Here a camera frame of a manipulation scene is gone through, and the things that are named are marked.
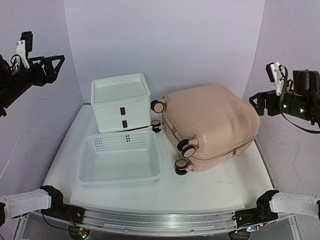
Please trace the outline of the pink hard-shell suitcase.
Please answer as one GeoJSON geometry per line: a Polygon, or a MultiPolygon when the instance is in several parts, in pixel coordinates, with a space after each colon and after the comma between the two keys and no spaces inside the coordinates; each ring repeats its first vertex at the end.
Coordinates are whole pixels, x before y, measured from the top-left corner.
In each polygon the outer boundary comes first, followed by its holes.
{"type": "Polygon", "coordinates": [[[175,91],[153,100],[154,132],[164,131],[181,157],[177,175],[202,172],[245,151],[255,140],[261,120],[255,109],[223,85],[175,91]]]}

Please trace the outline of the white plastic drawer unit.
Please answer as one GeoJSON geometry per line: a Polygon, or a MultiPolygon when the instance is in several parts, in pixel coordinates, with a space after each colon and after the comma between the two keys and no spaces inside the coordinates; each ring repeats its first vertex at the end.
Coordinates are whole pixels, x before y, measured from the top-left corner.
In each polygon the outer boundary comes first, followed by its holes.
{"type": "Polygon", "coordinates": [[[93,80],[90,104],[100,133],[151,125],[151,93],[141,73],[93,80]]]}

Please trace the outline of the white perforated plastic basket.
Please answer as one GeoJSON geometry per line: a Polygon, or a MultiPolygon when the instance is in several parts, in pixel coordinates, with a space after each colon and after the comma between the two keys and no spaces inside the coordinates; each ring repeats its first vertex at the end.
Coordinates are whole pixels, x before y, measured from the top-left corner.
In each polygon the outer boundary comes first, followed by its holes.
{"type": "Polygon", "coordinates": [[[153,131],[101,133],[84,138],[76,178],[83,186],[126,187],[152,184],[163,171],[153,131]]]}

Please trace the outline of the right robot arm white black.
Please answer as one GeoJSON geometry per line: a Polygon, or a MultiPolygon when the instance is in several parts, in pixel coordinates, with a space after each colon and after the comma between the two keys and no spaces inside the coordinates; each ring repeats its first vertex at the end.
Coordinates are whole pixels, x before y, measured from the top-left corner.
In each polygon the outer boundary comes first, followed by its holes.
{"type": "MultiPolygon", "coordinates": [[[[259,116],[292,116],[320,123],[320,74],[315,70],[288,70],[278,62],[266,66],[266,72],[275,89],[258,92],[249,98],[259,116]]],[[[256,201],[254,208],[235,211],[232,219],[236,230],[252,232],[262,225],[278,219],[280,213],[320,217],[320,198],[316,195],[292,195],[278,190],[268,190],[256,201]]]]}

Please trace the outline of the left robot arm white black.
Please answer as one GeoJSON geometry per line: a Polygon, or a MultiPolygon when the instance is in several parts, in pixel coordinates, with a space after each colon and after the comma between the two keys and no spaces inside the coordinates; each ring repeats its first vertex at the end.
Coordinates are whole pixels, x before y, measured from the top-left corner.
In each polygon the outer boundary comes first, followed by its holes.
{"type": "MultiPolygon", "coordinates": [[[[7,115],[6,109],[30,87],[43,87],[56,81],[65,61],[64,55],[33,57],[26,62],[30,67],[18,64],[16,70],[5,59],[0,60],[0,115],[7,115]]],[[[62,192],[51,185],[13,195],[0,197],[0,223],[18,218],[28,213],[40,211],[41,214],[70,221],[83,222],[85,209],[64,203],[62,192]]]]}

